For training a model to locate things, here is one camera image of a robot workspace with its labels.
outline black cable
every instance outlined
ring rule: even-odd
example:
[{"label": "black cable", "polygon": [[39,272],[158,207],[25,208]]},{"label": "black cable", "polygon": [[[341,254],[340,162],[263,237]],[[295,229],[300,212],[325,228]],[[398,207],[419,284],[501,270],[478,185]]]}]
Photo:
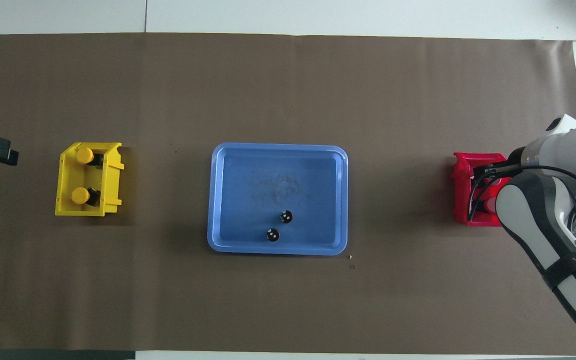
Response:
[{"label": "black cable", "polygon": [[[504,176],[504,174],[507,173],[513,173],[516,171],[524,171],[524,170],[531,170],[531,169],[541,169],[541,170],[549,170],[549,171],[556,171],[557,173],[562,173],[565,175],[568,175],[570,178],[573,178],[576,181],[576,175],[574,173],[571,173],[568,170],[564,170],[562,168],[558,168],[555,166],[547,166],[547,165],[526,165],[526,166],[512,166],[511,168],[509,168],[508,170],[504,169],[501,172],[498,172],[497,169],[490,169],[489,171],[483,173],[481,176],[479,176],[477,178],[477,180],[475,180],[475,183],[472,185],[472,189],[470,189],[470,196],[468,197],[468,221],[471,222],[473,221],[473,217],[475,216],[475,211],[477,210],[477,203],[480,201],[480,199],[482,198],[482,194],[484,192],[486,192],[486,190],[488,189],[488,187],[496,182],[496,180],[501,179],[501,178],[506,178],[506,176]],[[479,192],[479,194],[477,194],[477,198],[475,199],[475,204],[473,205],[473,196],[475,194],[475,189],[477,189],[477,186],[479,186],[479,184],[486,178],[490,178],[492,176],[495,176],[496,178],[494,178],[492,181],[488,182],[487,184],[485,184],[482,188],[482,190]]]},{"label": "black cable", "polygon": [[566,221],[566,228],[568,230],[572,229],[572,223],[575,222],[576,218],[576,202],[574,203],[572,210],[570,210],[570,214],[568,215],[568,219]]},{"label": "black cable", "polygon": [[468,221],[473,221],[473,217],[475,216],[475,212],[477,211],[477,204],[480,202],[480,200],[482,200],[482,195],[486,192],[486,190],[490,187],[490,185],[493,185],[493,183],[496,181],[497,179],[490,180],[490,182],[487,182],[484,185],[484,187],[481,188],[481,191],[477,194],[477,198],[475,198],[475,200],[473,201],[475,205],[472,207],[472,210],[470,210],[470,214],[468,215]]},{"label": "black cable", "polygon": [[470,195],[468,196],[468,221],[473,221],[473,216],[475,213],[475,209],[473,208],[473,196],[475,195],[475,189],[477,189],[477,187],[480,185],[480,182],[482,182],[482,180],[484,180],[485,178],[488,178],[490,176],[494,175],[494,173],[489,173],[489,172],[485,172],[482,173],[477,180],[475,180],[475,183],[472,186],[472,188],[470,189]]}]

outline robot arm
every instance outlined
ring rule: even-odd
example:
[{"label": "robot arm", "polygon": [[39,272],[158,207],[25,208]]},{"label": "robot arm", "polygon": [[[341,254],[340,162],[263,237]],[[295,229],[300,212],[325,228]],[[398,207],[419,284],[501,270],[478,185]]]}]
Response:
[{"label": "robot arm", "polygon": [[501,189],[496,212],[576,323],[576,237],[565,225],[572,200],[559,178],[525,171]]},{"label": "robot arm", "polygon": [[[576,175],[575,128],[570,116],[556,119],[544,136],[518,149],[515,166],[557,167]],[[512,175],[496,198],[496,214],[576,323],[576,180],[550,170]]]}]

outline blue plastic tray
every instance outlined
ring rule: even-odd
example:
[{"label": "blue plastic tray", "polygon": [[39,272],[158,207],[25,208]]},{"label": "blue plastic tray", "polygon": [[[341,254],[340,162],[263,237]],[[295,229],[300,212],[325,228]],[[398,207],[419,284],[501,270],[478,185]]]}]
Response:
[{"label": "blue plastic tray", "polygon": [[[290,223],[279,215],[290,210]],[[278,241],[266,231],[279,230]],[[338,146],[222,143],[212,153],[208,243],[227,253],[337,255],[348,243],[348,155]]]}]

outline red plastic bin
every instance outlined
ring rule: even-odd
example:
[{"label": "red plastic bin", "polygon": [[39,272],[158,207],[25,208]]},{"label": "red plastic bin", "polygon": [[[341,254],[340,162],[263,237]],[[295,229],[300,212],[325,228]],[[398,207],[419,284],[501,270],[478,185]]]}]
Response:
[{"label": "red plastic bin", "polygon": [[[450,177],[454,180],[454,209],[452,209],[452,214],[455,220],[467,226],[501,226],[496,214],[484,211],[475,211],[472,221],[468,221],[468,197],[473,184],[473,168],[503,162],[506,157],[501,153],[455,152],[454,155],[457,157],[457,163],[454,165]],[[501,188],[509,180],[510,178],[501,178],[498,184],[489,186],[480,200],[486,201],[489,198],[496,198]],[[477,198],[480,191],[481,189],[475,190],[473,199]]]}]

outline tray rim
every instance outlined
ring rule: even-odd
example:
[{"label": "tray rim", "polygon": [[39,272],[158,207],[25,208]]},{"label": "tray rim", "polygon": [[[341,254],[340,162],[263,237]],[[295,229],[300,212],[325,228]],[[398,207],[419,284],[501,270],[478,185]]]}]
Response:
[{"label": "tray rim", "polygon": [[[219,221],[215,221],[217,215],[217,199],[221,199],[217,194],[218,180],[218,160],[224,150],[245,149],[245,150],[293,150],[293,151],[324,151],[337,153],[341,157],[342,176],[341,182],[341,238],[339,244],[334,247],[321,248],[271,248],[255,246],[222,246],[217,244],[218,235],[215,231],[219,228]],[[212,151],[210,164],[210,198],[208,203],[208,229],[206,234],[210,247],[220,253],[245,253],[245,254],[272,254],[272,255],[322,255],[334,256],[342,253],[348,245],[348,154],[343,148],[336,145],[307,145],[307,144],[286,144],[286,143],[242,143],[224,142],[217,145]]]}]

